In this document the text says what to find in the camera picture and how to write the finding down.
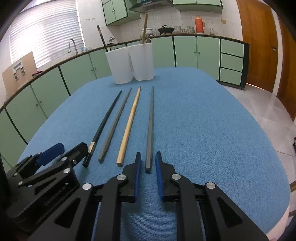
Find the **black chopstick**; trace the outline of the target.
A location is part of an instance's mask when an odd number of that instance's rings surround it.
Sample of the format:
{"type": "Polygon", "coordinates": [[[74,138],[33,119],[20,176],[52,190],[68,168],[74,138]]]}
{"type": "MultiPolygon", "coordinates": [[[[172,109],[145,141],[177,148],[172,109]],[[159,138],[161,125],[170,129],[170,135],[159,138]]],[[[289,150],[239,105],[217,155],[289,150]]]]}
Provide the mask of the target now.
{"type": "Polygon", "coordinates": [[[103,35],[102,35],[102,31],[101,31],[99,25],[97,25],[97,30],[98,30],[98,32],[99,32],[99,35],[100,35],[101,41],[102,41],[102,43],[103,43],[104,49],[106,50],[106,52],[108,52],[108,48],[107,48],[107,45],[106,45],[106,43],[105,43],[105,40],[104,40],[104,37],[103,37],[103,35]]]}
{"type": "Polygon", "coordinates": [[[85,159],[84,159],[84,161],[82,163],[83,167],[85,167],[85,168],[87,168],[89,166],[90,160],[91,160],[91,158],[93,156],[93,153],[95,151],[98,140],[99,140],[99,138],[100,138],[100,136],[102,134],[102,131],[103,131],[103,129],[104,129],[106,123],[107,123],[107,120],[108,120],[113,108],[115,107],[121,93],[122,93],[122,90],[118,93],[118,95],[116,96],[116,98],[112,102],[112,104],[111,104],[110,108],[108,109],[106,115],[104,116],[101,124],[99,125],[99,127],[98,127],[98,129],[97,129],[97,131],[96,131],[96,133],[95,133],[95,135],[94,135],[94,137],[92,139],[92,142],[89,145],[88,153],[87,153],[87,155],[86,155],[86,157],[85,157],[85,159]]]}

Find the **grey chopstick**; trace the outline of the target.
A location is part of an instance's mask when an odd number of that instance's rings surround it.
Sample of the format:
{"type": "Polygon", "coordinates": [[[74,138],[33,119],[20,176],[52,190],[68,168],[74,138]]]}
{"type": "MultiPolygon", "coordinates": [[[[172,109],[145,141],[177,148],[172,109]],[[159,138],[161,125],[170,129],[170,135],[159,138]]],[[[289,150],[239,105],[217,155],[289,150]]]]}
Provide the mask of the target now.
{"type": "Polygon", "coordinates": [[[98,156],[98,161],[99,161],[100,164],[103,163],[104,158],[105,158],[105,156],[106,156],[106,154],[107,154],[107,151],[108,151],[108,148],[109,148],[109,146],[110,146],[110,143],[111,143],[112,137],[113,137],[113,135],[114,135],[114,132],[115,132],[116,126],[117,126],[117,124],[118,124],[119,118],[120,118],[120,116],[121,116],[121,114],[122,114],[122,111],[123,111],[123,109],[124,109],[124,107],[125,107],[125,104],[126,104],[126,102],[127,102],[127,99],[128,99],[128,97],[129,97],[129,95],[130,95],[131,90],[132,90],[132,88],[130,88],[130,90],[128,91],[128,93],[127,93],[125,99],[123,100],[123,102],[122,102],[122,104],[121,104],[121,106],[120,106],[120,108],[119,108],[119,110],[118,110],[118,112],[117,112],[117,114],[116,114],[116,116],[115,116],[115,119],[114,119],[114,121],[113,121],[113,123],[112,123],[112,125],[111,125],[111,128],[110,128],[110,130],[109,130],[109,132],[108,132],[108,134],[107,134],[107,138],[106,138],[106,140],[105,140],[105,142],[104,142],[104,145],[103,145],[103,147],[102,147],[102,150],[101,150],[101,152],[100,152],[100,154],[99,154],[99,156],[98,156]]]}
{"type": "Polygon", "coordinates": [[[147,134],[147,151],[145,158],[145,172],[150,173],[152,167],[153,153],[153,138],[154,138],[154,87],[151,90],[151,103],[149,108],[149,125],[147,134]]]}

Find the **light wooden chopstick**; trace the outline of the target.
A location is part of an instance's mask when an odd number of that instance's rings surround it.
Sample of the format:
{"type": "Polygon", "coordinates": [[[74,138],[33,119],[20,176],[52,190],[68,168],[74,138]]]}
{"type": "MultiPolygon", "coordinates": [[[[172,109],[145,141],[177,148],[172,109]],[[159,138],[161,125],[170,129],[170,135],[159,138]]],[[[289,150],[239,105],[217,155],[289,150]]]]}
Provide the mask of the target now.
{"type": "Polygon", "coordinates": [[[127,124],[126,124],[125,132],[123,134],[121,146],[120,146],[118,157],[117,157],[117,160],[116,160],[116,164],[119,167],[121,167],[123,165],[123,163],[124,163],[126,148],[127,148],[128,140],[129,140],[129,137],[130,137],[130,131],[132,129],[132,124],[133,124],[135,111],[137,109],[137,104],[138,104],[138,100],[139,100],[139,96],[140,96],[140,91],[141,91],[141,87],[138,88],[137,93],[135,95],[135,98],[134,98],[134,101],[133,101],[133,104],[132,104],[132,108],[131,108],[131,111],[130,111],[130,115],[128,117],[128,121],[127,121],[127,124]]]}

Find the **green lower kitchen cabinets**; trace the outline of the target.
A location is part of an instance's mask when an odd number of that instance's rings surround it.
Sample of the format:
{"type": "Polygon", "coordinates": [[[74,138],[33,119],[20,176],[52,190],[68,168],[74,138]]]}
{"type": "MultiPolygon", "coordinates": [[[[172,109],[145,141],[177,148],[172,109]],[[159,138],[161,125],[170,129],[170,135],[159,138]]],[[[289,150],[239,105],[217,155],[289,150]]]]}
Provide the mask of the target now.
{"type": "MultiPolygon", "coordinates": [[[[196,67],[220,84],[244,89],[250,46],[227,37],[162,35],[153,37],[154,66],[196,67]]],[[[106,49],[71,57],[43,71],[17,90],[1,107],[1,158],[15,166],[28,142],[46,119],[76,90],[111,74],[106,49]]]]}

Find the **cardboard board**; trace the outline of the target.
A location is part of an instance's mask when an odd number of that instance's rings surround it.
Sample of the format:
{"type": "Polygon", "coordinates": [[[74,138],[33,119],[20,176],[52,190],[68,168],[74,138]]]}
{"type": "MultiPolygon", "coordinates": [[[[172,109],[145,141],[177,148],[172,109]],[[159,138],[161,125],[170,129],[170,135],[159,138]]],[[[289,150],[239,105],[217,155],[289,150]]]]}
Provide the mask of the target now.
{"type": "Polygon", "coordinates": [[[4,86],[8,97],[11,97],[23,85],[30,81],[32,74],[37,71],[37,66],[32,52],[15,61],[3,73],[4,86]]]}

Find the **blue table mat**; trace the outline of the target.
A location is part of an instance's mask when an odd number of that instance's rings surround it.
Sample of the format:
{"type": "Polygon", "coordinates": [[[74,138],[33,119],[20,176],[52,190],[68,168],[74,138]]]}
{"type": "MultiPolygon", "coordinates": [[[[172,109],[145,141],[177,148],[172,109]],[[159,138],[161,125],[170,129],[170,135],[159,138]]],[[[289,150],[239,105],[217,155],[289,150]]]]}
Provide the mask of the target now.
{"type": "Polygon", "coordinates": [[[103,184],[122,169],[116,160],[130,110],[139,101],[124,164],[145,155],[151,90],[154,87],[154,151],[191,182],[214,182],[269,239],[285,230],[290,185],[283,165],[258,122],[222,85],[195,68],[160,68],[148,81],[116,85],[112,77],[89,82],[59,106],[32,137],[22,158],[56,143],[70,150],[90,143],[122,90],[87,168],[75,167],[80,183],[103,184]],[[102,164],[98,156],[115,116],[132,88],[102,164]]]}

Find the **window blinds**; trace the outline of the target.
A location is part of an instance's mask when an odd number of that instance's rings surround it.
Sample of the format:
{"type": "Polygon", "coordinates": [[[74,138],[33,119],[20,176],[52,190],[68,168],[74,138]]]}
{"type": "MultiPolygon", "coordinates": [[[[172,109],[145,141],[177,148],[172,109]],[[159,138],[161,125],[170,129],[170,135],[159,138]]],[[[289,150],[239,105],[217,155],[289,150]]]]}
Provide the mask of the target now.
{"type": "Polygon", "coordinates": [[[46,1],[21,12],[10,26],[14,63],[32,52],[37,68],[80,50],[84,39],[75,1],[46,1]]]}

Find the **white plastic utensil holder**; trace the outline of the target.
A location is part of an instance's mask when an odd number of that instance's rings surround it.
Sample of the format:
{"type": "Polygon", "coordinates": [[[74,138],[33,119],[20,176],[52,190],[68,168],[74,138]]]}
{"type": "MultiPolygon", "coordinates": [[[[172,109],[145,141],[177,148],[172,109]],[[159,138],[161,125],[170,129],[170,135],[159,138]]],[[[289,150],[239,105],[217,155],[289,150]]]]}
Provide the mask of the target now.
{"type": "Polygon", "coordinates": [[[125,84],[133,79],[154,79],[152,43],[132,45],[106,52],[115,84],[125,84]]]}

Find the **small kettle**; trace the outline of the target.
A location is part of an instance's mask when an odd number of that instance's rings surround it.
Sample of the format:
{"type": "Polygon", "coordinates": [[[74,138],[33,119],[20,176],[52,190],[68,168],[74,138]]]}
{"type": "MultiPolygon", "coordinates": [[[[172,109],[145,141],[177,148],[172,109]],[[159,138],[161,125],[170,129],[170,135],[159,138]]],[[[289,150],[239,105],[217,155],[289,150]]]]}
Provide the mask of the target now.
{"type": "Polygon", "coordinates": [[[109,43],[107,45],[115,44],[116,39],[114,37],[109,38],[109,43]]]}

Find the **wooden door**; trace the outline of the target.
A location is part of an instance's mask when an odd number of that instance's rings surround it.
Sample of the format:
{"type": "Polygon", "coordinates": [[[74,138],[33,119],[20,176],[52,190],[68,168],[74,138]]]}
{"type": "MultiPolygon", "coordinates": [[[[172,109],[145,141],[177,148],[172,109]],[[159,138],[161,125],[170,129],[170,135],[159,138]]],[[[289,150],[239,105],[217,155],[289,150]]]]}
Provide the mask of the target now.
{"type": "Polygon", "coordinates": [[[237,1],[243,41],[249,44],[247,83],[273,91],[278,68],[278,37],[271,8],[260,1],[237,1]]]}
{"type": "Polygon", "coordinates": [[[279,19],[280,30],[282,37],[282,71],[280,78],[280,85],[277,93],[278,99],[281,101],[283,106],[286,108],[292,120],[295,120],[295,108],[296,108],[296,97],[295,97],[295,51],[296,44],[290,31],[284,24],[284,22],[279,19]]]}

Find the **green upper cabinets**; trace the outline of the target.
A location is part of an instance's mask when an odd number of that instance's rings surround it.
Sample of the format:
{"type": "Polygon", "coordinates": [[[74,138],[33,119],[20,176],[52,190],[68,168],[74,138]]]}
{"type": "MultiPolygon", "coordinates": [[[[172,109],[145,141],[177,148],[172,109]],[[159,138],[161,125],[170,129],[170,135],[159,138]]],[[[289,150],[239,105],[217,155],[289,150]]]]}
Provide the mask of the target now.
{"type": "Polygon", "coordinates": [[[107,26],[120,26],[130,21],[139,20],[140,14],[155,9],[173,6],[179,11],[205,11],[222,13],[223,4],[217,1],[102,1],[104,19],[107,26]]]}

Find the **white pot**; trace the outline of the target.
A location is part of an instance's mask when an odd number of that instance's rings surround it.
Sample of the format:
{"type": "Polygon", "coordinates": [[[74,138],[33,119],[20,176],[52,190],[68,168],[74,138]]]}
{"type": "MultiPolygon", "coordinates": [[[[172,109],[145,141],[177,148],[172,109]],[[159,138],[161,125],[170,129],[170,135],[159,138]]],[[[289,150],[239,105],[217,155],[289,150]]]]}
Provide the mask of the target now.
{"type": "MultiPolygon", "coordinates": [[[[144,29],[141,30],[141,37],[143,36],[144,29]]],[[[145,36],[148,38],[149,36],[154,36],[154,30],[152,28],[146,28],[145,36]]]]}

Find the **black wok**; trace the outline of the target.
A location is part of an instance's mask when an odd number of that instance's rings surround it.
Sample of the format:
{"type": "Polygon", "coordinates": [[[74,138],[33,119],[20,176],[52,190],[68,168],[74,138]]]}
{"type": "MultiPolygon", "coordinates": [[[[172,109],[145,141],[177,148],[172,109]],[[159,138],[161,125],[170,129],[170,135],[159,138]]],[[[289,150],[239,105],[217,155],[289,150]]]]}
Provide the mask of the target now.
{"type": "Polygon", "coordinates": [[[167,25],[162,25],[161,28],[158,28],[158,32],[160,33],[160,35],[172,34],[174,30],[174,28],[168,27],[167,25]]]}

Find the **range hood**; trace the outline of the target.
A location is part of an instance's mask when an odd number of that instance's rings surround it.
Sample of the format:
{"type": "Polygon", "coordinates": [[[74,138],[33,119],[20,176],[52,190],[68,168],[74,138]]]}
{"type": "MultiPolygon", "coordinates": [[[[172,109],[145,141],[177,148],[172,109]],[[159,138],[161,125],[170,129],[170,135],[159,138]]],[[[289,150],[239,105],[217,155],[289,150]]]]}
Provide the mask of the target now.
{"type": "Polygon", "coordinates": [[[173,2],[170,0],[150,0],[150,1],[141,1],[140,3],[134,5],[130,8],[130,11],[135,11],[137,13],[146,13],[148,11],[153,11],[157,8],[173,6],[173,2]]]}

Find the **orange thermos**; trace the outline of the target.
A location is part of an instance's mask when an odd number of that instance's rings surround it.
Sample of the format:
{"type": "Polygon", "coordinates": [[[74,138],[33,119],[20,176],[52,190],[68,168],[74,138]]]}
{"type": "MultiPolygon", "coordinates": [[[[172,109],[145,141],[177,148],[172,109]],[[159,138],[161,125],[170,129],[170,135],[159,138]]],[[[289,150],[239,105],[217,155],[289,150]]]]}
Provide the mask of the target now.
{"type": "Polygon", "coordinates": [[[203,34],[204,27],[205,27],[204,20],[200,16],[196,16],[194,21],[195,21],[196,33],[203,34]]]}

